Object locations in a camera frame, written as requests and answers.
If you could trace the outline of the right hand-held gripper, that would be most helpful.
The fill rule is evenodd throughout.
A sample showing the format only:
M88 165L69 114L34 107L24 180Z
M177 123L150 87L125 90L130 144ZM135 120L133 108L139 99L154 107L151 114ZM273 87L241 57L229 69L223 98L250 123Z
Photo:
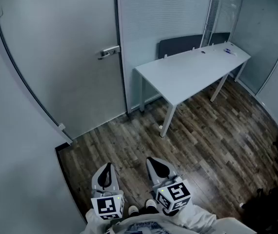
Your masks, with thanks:
M146 168L153 183L153 199L164 214L176 214L189 203L189 182L177 175L178 172L171 163L157 157L148 157Z

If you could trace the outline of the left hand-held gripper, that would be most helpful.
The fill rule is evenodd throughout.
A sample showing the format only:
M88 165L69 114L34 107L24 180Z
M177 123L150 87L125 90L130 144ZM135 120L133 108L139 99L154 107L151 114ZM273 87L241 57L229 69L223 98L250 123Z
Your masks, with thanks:
M92 188L91 202L97 216L103 220L123 217L124 192L119 190L112 163L106 163L96 171L92 177Z

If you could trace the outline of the frosted glass door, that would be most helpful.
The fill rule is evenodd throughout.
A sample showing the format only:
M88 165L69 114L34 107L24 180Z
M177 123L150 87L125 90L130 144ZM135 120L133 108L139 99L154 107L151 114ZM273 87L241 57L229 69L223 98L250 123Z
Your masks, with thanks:
M33 94L76 138L126 111L116 0L0 0L0 29Z

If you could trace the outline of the metal door lever handle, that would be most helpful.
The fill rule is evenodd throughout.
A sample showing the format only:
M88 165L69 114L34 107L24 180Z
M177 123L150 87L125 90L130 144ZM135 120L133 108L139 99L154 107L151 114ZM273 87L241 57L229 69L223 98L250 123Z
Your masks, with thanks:
M120 52L120 46L119 45L105 48L105 49L100 51L100 57L98 58L98 60L103 60L103 59L105 59L109 56L118 54L119 52Z

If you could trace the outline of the person's left forearm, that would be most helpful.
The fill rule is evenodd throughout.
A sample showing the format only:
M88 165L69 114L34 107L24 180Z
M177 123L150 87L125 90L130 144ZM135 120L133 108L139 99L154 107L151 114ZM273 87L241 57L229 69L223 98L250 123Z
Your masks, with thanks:
M94 209L90 209L85 217L87 225L81 234L104 234L111 225L110 220L103 220L97 216Z

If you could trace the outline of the person's right forearm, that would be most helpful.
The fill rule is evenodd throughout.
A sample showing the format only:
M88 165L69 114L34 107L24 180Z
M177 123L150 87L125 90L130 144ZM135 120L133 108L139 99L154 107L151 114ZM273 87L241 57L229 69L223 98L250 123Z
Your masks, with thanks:
M215 214L197 205L187 205L174 216L164 215L164 217L180 227L198 233L209 231L217 221L217 216Z

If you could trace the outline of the person's left white shoe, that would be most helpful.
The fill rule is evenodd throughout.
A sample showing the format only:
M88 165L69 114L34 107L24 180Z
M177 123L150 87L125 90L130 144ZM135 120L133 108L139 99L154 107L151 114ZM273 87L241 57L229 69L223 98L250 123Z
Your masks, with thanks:
M132 205L128 208L128 215L129 217L134 217L134 216L138 216L139 215L139 209L137 208L137 206Z

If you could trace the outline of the person's white printed sweatshirt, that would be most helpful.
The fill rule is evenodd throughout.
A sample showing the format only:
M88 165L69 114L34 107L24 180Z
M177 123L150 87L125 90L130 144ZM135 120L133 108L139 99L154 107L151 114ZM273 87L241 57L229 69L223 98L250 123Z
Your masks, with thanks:
M194 216L182 223L160 214L145 214L112 224L90 222L80 234L256 234L232 218Z

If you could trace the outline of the white rectangular table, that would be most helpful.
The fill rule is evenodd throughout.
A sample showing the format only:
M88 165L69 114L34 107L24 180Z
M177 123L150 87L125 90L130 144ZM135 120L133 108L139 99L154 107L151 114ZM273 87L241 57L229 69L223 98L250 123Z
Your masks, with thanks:
M237 56L224 52L225 48L236 52ZM139 109L144 111L145 86L149 83L169 104L160 131L160 136L164 137L180 103L219 80L220 83L210 99L214 101L229 73L237 67L244 68L248 59L249 54L233 43L225 42L137 66L135 70L139 74Z

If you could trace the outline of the large dark desk partition panel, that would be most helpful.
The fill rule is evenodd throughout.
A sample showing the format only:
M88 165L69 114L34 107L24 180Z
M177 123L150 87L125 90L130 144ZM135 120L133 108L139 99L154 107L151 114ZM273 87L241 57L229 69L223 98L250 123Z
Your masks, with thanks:
M161 40L159 42L158 59L164 58L165 55L169 57L199 48L202 36L191 35Z

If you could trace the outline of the small dark desk partition panel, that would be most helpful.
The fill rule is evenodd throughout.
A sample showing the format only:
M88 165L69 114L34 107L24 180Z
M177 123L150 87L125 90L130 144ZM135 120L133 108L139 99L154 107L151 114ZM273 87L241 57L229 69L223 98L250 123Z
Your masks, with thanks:
M209 45L216 45L228 41L230 32L213 33Z

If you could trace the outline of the wide white window blind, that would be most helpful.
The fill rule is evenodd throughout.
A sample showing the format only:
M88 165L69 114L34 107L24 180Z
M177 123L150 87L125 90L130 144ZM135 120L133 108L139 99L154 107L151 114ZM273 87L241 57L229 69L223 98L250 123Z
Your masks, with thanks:
M134 68L158 58L161 40L201 35L210 0L121 0L125 64L131 109L139 105Z

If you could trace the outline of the narrow white window blind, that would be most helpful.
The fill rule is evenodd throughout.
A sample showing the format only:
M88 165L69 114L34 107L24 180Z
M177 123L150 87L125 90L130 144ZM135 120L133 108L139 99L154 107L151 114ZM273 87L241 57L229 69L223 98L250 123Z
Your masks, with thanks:
M202 47L208 46L213 33L234 30L242 0L211 0L204 28Z

